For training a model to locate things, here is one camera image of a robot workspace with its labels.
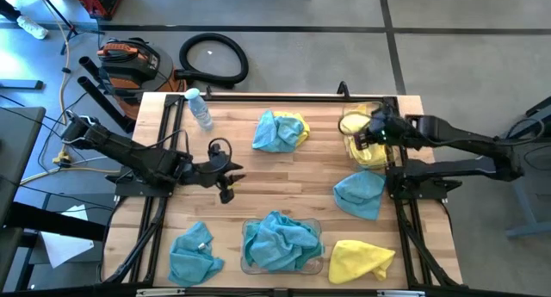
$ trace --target white paper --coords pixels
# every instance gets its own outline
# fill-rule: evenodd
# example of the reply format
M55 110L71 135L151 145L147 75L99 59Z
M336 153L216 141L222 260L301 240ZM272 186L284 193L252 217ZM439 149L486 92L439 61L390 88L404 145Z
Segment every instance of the white paper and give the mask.
M84 205L72 207L67 211L71 212L63 212L62 214L81 220L88 220ZM51 232L41 232L41 235L44 239L46 252L48 253L52 268L56 268L76 255L94 247L94 242L91 240L62 236Z

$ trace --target bottle cap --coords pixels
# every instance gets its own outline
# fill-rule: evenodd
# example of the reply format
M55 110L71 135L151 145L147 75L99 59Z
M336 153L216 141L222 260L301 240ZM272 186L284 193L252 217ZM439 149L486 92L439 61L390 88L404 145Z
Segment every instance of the bottle cap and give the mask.
M199 90L198 89L186 90L186 92L183 93L183 96L186 97L186 99L188 100L196 99L196 97L199 96Z

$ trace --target crumpled towel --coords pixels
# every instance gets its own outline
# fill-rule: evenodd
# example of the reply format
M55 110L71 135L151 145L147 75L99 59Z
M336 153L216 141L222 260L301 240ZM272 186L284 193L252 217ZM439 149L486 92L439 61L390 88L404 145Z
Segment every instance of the crumpled towel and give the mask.
M335 202L346 213L377 220L385 179L367 170L348 176L333 187Z
M335 244L329 262L329 282L341 284L373 272L377 280L387 278L387 269L395 251L355 240L341 240Z
M170 247L169 280L183 287L201 284L222 270L224 261L211 255L213 236L197 222Z
M340 123L342 129L354 133L361 130L362 127L366 125L368 117L363 115L369 115L367 105L363 104L353 108L347 113L350 114L346 115ZM366 166L366 168L370 166L380 166L387 162L387 154L385 153L384 145L372 144L366 149L358 150L354 143L354 137L352 136L344 137L344 145L350 158L354 158L357 163Z
M323 254L317 232L307 224L272 211L245 227L245 260L268 271L301 270L308 259Z
M300 114L266 111L260 117L252 148L265 152L293 152L310 133Z

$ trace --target black hose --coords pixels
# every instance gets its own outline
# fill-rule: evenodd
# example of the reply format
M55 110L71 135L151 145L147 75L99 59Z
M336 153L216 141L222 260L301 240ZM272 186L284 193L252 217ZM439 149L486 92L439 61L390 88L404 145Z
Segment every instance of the black hose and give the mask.
M208 40L220 42L230 47L238 55L239 62L241 63L241 72L238 75L232 77L215 76L214 74L198 71L188 62L188 53L191 47L193 47L197 43ZM222 34L198 34L193 38L185 41L180 48L180 64L182 64L184 70L176 71L177 79L185 78L190 82L194 80L203 81L211 84L221 85L227 88L232 88L234 84L243 82L243 80L247 77L247 74L249 74L249 61L247 61L247 56L245 55L243 49L241 49L241 46L239 46L234 40Z

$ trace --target clear plastic bin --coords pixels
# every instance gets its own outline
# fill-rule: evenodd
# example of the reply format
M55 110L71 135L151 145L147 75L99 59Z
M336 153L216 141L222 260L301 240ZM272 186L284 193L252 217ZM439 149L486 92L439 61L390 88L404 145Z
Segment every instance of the clear plastic bin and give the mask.
M324 258L323 253L325 251L325 247L322 250L322 255L318 257L312 257L308 259L302 270L296 270L296 271L268 271L267 269L259 268L255 263L252 264L252 266L249 266L247 261L245 260L245 227L250 223L259 223L261 222L261 219L248 219L243 223L243 229L242 229L242 235L243 235L243 243L241 244L241 269L243 272L245 272L247 275L261 275L261 274L301 274L301 275L316 275L318 274L323 268L324 268ZM319 242L321 242L321 225L319 224L319 221L316 219L304 219L304 220L296 220L302 224L307 224L311 228L313 228L314 231L318 234Z

